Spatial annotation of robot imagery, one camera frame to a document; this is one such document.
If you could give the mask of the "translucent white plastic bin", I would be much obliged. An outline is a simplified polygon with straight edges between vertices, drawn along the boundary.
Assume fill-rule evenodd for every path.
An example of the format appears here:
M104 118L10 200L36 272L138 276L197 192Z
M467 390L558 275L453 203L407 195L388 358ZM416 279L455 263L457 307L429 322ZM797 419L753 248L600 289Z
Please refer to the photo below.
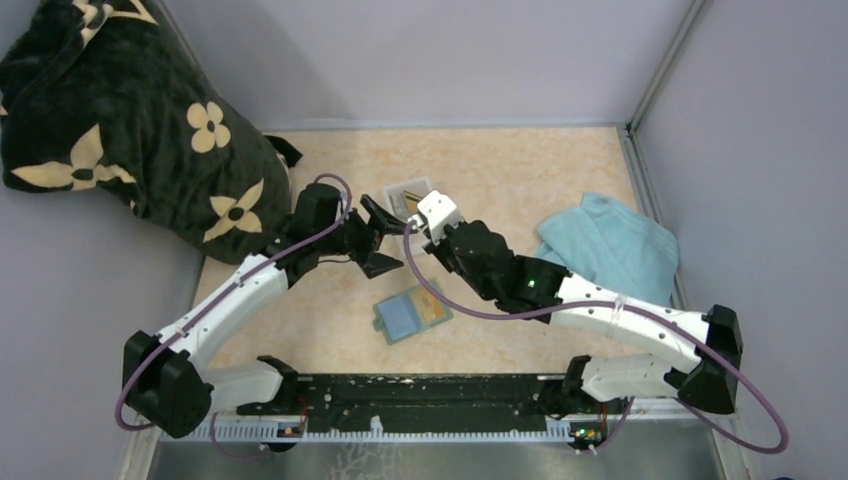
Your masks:
M402 223L408 223L410 217L417 213L417 204L426 196L433 185L428 176L417 177L404 182L385 186L383 196L386 208ZM397 239L401 254L405 254L403 236ZM423 233L413 233L410 237L410 251L413 256L425 253L423 247L428 243Z

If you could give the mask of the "yellow credit card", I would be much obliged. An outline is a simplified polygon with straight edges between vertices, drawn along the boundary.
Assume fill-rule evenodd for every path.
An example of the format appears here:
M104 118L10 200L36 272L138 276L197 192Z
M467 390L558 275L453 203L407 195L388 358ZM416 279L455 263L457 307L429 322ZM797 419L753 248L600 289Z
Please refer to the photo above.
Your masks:
M444 304L421 286L410 293L410 298L423 326L437 324L449 317L449 311Z

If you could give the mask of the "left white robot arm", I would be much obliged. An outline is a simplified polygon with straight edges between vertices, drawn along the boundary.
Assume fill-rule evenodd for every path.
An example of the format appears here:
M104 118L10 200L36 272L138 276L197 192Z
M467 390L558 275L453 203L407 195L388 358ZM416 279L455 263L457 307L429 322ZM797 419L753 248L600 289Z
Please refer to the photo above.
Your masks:
M216 369L210 363L265 304L290 290L322 258L345 256L369 279L402 267L379 248L385 236L403 234L404 222L368 195L360 204L367 219L354 208L347 186L308 185L294 212L213 294L158 333L132 335L124 346L115 417L129 407L181 438L218 412L250 404L277 414L292 411L300 388L285 377L290 370L281 361L268 357Z

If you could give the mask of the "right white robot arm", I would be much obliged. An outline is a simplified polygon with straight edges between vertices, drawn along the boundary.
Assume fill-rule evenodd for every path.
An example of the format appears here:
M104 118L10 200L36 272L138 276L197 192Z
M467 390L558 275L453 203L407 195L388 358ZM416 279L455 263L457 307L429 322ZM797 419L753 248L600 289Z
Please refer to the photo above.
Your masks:
M563 385L572 410L646 396L675 397L712 414L735 412L744 350L735 310L716 304L684 311L630 298L562 265L515 254L481 221L423 231L425 252L494 303L497 313L483 318L586 329L639 349L618 358L573 358Z

